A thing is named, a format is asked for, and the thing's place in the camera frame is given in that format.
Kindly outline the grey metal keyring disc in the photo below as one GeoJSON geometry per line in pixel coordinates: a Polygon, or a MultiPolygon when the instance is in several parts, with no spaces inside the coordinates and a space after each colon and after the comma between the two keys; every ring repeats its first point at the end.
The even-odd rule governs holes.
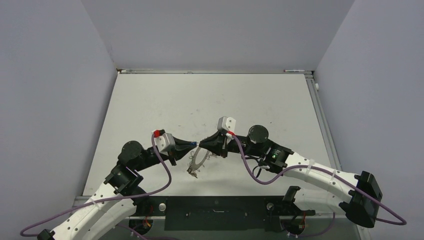
{"type": "Polygon", "coordinates": [[[187,173],[197,179],[198,172],[200,172],[201,167],[204,166],[204,163],[209,160],[212,155],[212,152],[210,152],[209,150],[197,147],[194,151],[190,153],[190,162],[188,163],[188,168],[186,170],[187,173]]]}

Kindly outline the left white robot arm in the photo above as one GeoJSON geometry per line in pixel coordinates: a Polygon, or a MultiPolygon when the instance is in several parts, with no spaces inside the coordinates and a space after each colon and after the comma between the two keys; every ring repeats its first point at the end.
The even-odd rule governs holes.
{"type": "Polygon", "coordinates": [[[52,230],[44,229],[38,240],[98,240],[124,218],[143,215],[149,208],[149,193],[139,184],[139,171],[157,164],[171,165],[197,147],[194,141],[173,137],[158,130],[152,146],[144,148],[138,141],[125,143],[117,163],[92,196],[72,210],[72,214],[52,230]]]}

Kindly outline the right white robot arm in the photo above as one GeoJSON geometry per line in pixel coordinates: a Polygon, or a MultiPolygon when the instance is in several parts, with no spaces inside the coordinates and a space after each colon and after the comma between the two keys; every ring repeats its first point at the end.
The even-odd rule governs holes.
{"type": "Polygon", "coordinates": [[[277,177],[301,180],[319,190],[295,189],[288,192],[282,207],[289,214],[299,210],[314,210],[344,214],[356,225],[373,228],[377,221],[383,194],[375,176],[367,171],[360,174],[340,171],[305,158],[293,150],[269,139],[262,125],[252,126],[247,136],[218,130],[200,141],[199,147],[220,157],[229,153],[260,157],[260,164],[277,177]]]}

